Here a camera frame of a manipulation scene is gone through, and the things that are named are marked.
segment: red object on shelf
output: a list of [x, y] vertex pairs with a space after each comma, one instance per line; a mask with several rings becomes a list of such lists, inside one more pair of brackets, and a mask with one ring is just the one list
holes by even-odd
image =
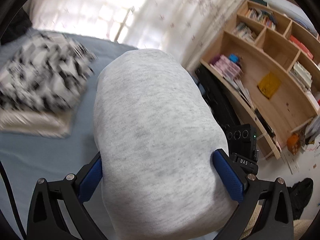
[[303, 45], [303, 43], [301, 43], [300, 41], [298, 41], [297, 38], [295, 38], [294, 36], [291, 35], [290, 38], [289, 38], [289, 40], [292, 41], [293, 43], [297, 44], [298, 47], [299, 47], [300, 49], [302, 49], [302, 50], [308, 55], [309, 58], [313, 59], [312, 53], [307, 49], [306, 46]]

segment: heather gray fabric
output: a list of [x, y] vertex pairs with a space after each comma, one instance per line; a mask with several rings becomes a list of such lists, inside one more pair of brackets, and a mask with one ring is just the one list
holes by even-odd
[[119, 239], [191, 239], [236, 207], [210, 165], [227, 140], [172, 56], [129, 51], [98, 78], [94, 135], [105, 207]]

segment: wooden shelf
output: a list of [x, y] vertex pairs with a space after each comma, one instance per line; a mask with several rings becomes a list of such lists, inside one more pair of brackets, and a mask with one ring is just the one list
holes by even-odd
[[[276, 31], [251, 20], [245, 16], [248, 8], [272, 11], [277, 23]], [[255, 42], [243, 40], [233, 35], [234, 28], [244, 22], [257, 38]], [[314, 55], [312, 61], [298, 46], [289, 41], [290, 35], [295, 36]], [[237, 11], [217, 39], [203, 54], [201, 63], [214, 74], [225, 86], [225, 92], [239, 118], [255, 126], [258, 134], [265, 134], [265, 128], [257, 119], [254, 111], [220, 74], [208, 63], [216, 55], [229, 56], [235, 54], [241, 59], [242, 74], [240, 80], [248, 89], [253, 106], [259, 110], [262, 117], [273, 129], [276, 140], [281, 148], [291, 131], [318, 115], [319, 106], [314, 98], [310, 98], [290, 75], [295, 62], [299, 61], [312, 75], [311, 90], [320, 91], [320, 42], [305, 28], [282, 15], [278, 11], [247, 0]], [[268, 74], [273, 73], [281, 81], [281, 85], [270, 99], [267, 99], [257, 87], [258, 83]], [[269, 135], [258, 145], [264, 155], [275, 149], [275, 144]], [[280, 158], [278, 150], [274, 151]]]

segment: blue bed sheet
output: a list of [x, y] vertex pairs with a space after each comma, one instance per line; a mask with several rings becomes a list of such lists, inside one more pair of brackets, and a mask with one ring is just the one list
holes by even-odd
[[[30, 29], [25, 36], [0, 46], [0, 68], [13, 56], [19, 46], [36, 30]], [[44, 138], [32, 135], [0, 133], [0, 159], [8, 174], [17, 207], [24, 227], [27, 226], [28, 210], [36, 181], [44, 177], [47, 181], [61, 180], [69, 173], [77, 173], [96, 155], [93, 137], [93, 104], [99, 73], [111, 61], [124, 52], [135, 48], [92, 37], [66, 34], [95, 53], [97, 60], [91, 65], [95, 75], [90, 77], [87, 91], [76, 111], [72, 133], [65, 139]], [[61, 201], [62, 212], [71, 233], [79, 237]], [[99, 185], [91, 200], [84, 204], [97, 226], [109, 240], [116, 239], [110, 218], [104, 208]], [[18, 233], [9, 199], [0, 179], [0, 209]]]

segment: yellow object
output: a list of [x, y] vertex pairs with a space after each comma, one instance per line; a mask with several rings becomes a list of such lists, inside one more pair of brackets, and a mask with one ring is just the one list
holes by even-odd
[[281, 81], [270, 72], [259, 82], [258, 88], [266, 98], [270, 99], [280, 85]]

